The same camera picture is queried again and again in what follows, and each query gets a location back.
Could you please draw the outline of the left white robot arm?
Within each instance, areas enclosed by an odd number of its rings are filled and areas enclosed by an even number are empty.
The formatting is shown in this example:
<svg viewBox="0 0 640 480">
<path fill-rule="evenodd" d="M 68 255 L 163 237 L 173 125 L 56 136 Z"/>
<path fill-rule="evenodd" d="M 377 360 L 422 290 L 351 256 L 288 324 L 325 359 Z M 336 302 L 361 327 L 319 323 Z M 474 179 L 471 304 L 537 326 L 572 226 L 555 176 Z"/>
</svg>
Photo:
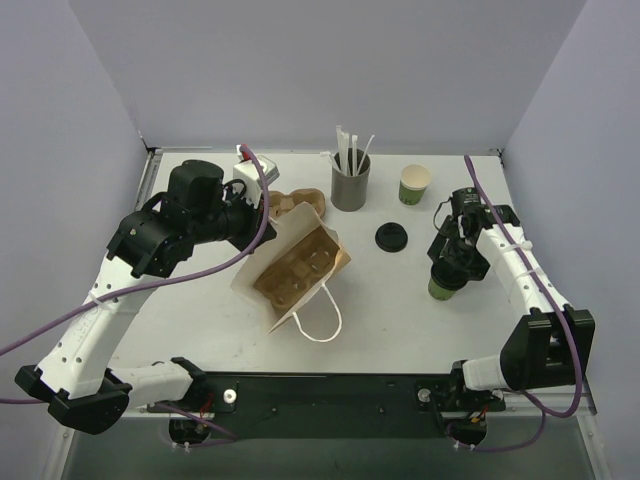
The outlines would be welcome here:
<svg viewBox="0 0 640 480">
<path fill-rule="evenodd" d="M 47 404 L 60 424 L 96 435 L 129 407 L 173 402 L 189 412 L 212 394 L 207 374 L 182 357 L 137 368 L 109 363 L 149 297 L 179 283 L 173 271 L 196 246 L 233 245 L 238 253 L 217 266 L 222 271 L 275 238 L 264 205 L 277 166 L 239 157 L 231 180 L 205 160 L 175 167 L 166 190 L 120 222 L 85 303 L 66 315 L 70 325 L 56 346 L 38 364 L 19 369 L 16 384 Z"/>
</svg>

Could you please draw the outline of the brown paper bag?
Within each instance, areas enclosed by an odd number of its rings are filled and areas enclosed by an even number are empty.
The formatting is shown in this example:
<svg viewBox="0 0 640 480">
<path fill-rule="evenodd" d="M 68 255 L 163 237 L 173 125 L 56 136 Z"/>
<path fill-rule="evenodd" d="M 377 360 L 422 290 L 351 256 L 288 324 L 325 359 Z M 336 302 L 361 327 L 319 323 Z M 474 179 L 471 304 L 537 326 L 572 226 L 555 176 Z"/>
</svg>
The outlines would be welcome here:
<svg viewBox="0 0 640 480">
<path fill-rule="evenodd" d="M 328 343 L 343 328 L 343 316 L 327 282 L 350 261 L 338 233 L 328 228 L 314 207 L 303 202 L 275 220 L 276 237 L 247 256 L 231 289 L 254 305 L 274 332 L 292 320 L 307 340 Z M 335 311 L 333 334 L 319 339 L 308 334 L 299 311 L 317 293 L 324 292 Z"/>
</svg>

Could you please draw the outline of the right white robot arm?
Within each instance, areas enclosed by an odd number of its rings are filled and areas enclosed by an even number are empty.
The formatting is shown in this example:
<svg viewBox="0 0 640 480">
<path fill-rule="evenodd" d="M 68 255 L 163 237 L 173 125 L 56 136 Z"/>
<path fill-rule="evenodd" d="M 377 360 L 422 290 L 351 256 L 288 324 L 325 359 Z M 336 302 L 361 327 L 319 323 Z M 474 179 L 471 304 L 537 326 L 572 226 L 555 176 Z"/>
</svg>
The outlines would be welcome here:
<svg viewBox="0 0 640 480">
<path fill-rule="evenodd" d="M 429 294 L 449 300 L 494 272 L 520 316 L 498 354 L 462 363 L 465 387 L 522 391 L 583 380 L 595 320 L 556 290 L 512 207 L 488 206 L 475 188 L 456 190 L 447 202 L 451 212 L 428 249 Z"/>
</svg>

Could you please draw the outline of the brown pulp cup carrier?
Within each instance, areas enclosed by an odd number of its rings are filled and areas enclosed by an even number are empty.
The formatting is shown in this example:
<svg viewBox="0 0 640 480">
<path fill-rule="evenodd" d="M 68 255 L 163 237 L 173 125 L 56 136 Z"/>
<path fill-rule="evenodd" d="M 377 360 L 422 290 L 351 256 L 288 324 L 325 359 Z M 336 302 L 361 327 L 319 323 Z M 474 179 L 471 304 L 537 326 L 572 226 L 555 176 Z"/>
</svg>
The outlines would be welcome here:
<svg viewBox="0 0 640 480">
<path fill-rule="evenodd" d="M 338 244 L 318 227 L 271 263 L 253 287 L 275 310 L 288 310 L 335 264 Z"/>
</svg>

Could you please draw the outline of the green paper coffee cup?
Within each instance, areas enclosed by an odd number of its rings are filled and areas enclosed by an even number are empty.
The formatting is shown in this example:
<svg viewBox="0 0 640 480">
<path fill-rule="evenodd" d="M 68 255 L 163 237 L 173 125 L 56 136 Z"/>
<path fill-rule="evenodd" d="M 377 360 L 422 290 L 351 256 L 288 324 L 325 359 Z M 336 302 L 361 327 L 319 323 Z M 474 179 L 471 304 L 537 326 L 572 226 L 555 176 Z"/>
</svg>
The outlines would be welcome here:
<svg viewBox="0 0 640 480">
<path fill-rule="evenodd" d="M 446 301 L 467 283 L 468 277 L 465 273 L 453 268 L 447 262 L 436 262 L 431 267 L 428 292 L 435 300 Z"/>
</svg>

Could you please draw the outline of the black plastic cup lid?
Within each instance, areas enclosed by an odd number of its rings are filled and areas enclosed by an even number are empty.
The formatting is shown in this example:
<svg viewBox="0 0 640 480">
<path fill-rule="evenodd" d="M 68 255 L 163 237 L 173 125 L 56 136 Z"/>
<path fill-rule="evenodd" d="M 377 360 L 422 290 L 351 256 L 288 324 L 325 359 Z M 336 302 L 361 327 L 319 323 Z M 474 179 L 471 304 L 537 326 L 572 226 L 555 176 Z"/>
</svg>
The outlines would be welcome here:
<svg viewBox="0 0 640 480">
<path fill-rule="evenodd" d="M 439 288 L 459 291 L 469 282 L 468 275 L 446 261 L 438 260 L 431 267 L 431 281 Z"/>
</svg>

